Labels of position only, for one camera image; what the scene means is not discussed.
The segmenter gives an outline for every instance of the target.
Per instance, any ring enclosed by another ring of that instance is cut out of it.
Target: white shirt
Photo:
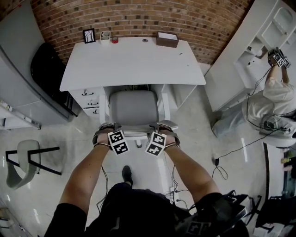
[[[250,96],[242,104],[244,118],[256,126],[260,126],[262,118],[266,114],[286,114],[296,109],[296,94],[291,84],[286,84],[270,78],[265,84],[264,90]]]

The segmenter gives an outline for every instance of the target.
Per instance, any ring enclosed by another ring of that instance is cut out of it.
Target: gray pants
[[[243,116],[242,103],[239,103],[232,108],[223,112],[222,117],[212,127],[213,133],[216,137],[222,137],[226,133],[235,129],[238,125],[245,123]]]

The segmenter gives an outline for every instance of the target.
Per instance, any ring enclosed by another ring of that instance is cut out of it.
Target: electrical outlet
[[[171,201],[171,203],[173,203],[173,199],[175,199],[175,203],[178,203],[177,199],[179,199],[179,193],[177,193],[176,191],[178,191],[178,187],[176,187],[176,186],[170,187],[170,201]]]

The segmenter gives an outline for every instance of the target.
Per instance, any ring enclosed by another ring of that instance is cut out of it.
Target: desk drawer
[[[83,109],[83,111],[91,117],[96,117],[99,118],[100,117],[100,113],[99,113],[99,107],[96,108],[89,108],[89,109]]]
[[[79,100],[95,100],[99,97],[100,94],[104,94],[103,87],[94,87],[94,88],[86,88],[86,89],[79,89],[79,90],[72,90],[69,91],[70,94],[74,97],[76,101]]]
[[[99,106],[99,99],[77,100],[81,108],[94,108]]]

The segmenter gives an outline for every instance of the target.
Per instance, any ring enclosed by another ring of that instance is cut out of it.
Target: brick wall
[[[1,0],[4,17],[22,0]],[[152,37],[157,31],[187,40],[197,60],[213,64],[252,4],[252,0],[32,0],[46,42],[67,62],[82,31],[110,30],[112,36]]]

